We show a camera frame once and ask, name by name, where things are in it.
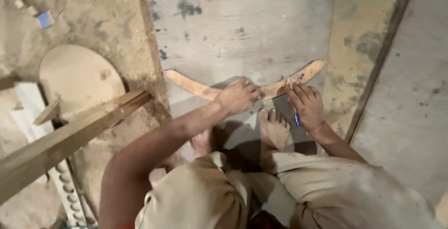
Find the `red thread bracelet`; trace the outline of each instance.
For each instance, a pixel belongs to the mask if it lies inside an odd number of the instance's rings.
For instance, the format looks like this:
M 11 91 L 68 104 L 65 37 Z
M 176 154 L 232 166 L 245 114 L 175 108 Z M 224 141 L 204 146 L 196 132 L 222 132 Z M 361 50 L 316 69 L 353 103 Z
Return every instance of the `red thread bracelet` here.
M 319 126 L 317 126 L 315 129 L 313 129 L 311 131 L 306 132 L 306 135 L 310 135 L 312 132 L 315 132 L 315 131 L 321 129 L 325 123 L 327 123 L 327 122 L 322 120 L 322 122 L 319 124 Z

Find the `blue pen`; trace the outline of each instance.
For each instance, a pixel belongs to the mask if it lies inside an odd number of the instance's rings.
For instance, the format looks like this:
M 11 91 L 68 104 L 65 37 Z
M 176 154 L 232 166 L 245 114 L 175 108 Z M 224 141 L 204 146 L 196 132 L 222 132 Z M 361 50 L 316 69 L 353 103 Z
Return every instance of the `blue pen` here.
M 293 84 L 291 83 L 291 80 L 289 80 L 289 86 L 291 87 L 291 89 L 293 88 Z M 293 105 L 293 107 L 294 107 L 294 117 L 295 117 L 295 119 L 296 119 L 296 126 L 297 127 L 300 127 L 300 119 L 299 119 L 299 116 L 297 115 L 297 112 L 296 112 L 296 108 L 295 108 L 295 106 Z

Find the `arched wooden piece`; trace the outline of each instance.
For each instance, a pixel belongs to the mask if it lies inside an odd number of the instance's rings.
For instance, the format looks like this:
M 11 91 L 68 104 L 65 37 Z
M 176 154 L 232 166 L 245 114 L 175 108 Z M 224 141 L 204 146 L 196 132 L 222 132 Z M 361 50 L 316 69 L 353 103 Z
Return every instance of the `arched wooden piece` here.
M 282 79 L 278 82 L 271 83 L 269 85 L 261 86 L 262 95 L 264 95 L 263 100 L 272 99 L 280 95 L 285 94 L 283 86 L 289 85 L 289 80 L 292 83 L 306 83 L 311 78 L 313 78 L 319 71 L 325 66 L 327 61 L 325 60 L 314 60 L 305 65 L 302 69 L 294 72 L 290 77 Z M 218 95 L 222 89 L 213 88 L 207 85 L 203 85 L 194 80 L 191 80 L 176 70 L 165 70 L 164 74 L 177 86 L 190 92 L 196 96 L 204 99 L 214 100 L 216 95 Z

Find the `toe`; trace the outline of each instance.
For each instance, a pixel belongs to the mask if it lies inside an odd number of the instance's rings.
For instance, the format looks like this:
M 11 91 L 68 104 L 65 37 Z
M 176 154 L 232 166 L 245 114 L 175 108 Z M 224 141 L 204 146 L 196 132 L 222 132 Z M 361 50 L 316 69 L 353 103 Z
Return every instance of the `toe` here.
M 286 123 L 287 123 L 288 121 L 286 120 L 286 117 L 284 116 L 284 115 L 282 115 L 281 116 L 281 121 L 280 121 L 280 123 L 282 123 L 282 125 L 284 125 L 284 126 L 286 126 Z
M 277 110 L 271 109 L 271 111 L 269 111 L 269 121 L 270 122 L 276 122 L 277 121 Z
M 262 108 L 258 111 L 258 119 L 259 121 L 267 121 L 269 119 L 269 115 L 266 109 Z
M 283 114 L 281 112 L 277 112 L 277 122 L 281 123 L 281 118 L 283 117 Z

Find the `beige pants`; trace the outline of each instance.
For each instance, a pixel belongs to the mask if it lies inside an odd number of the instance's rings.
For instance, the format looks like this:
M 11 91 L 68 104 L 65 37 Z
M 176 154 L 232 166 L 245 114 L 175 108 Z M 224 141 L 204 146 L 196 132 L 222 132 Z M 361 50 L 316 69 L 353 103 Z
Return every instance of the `beige pants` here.
M 136 229 L 244 229 L 252 194 L 288 228 L 442 228 L 434 209 L 381 167 L 299 153 L 273 152 L 266 173 L 221 167 L 219 152 L 166 175 L 148 192 Z

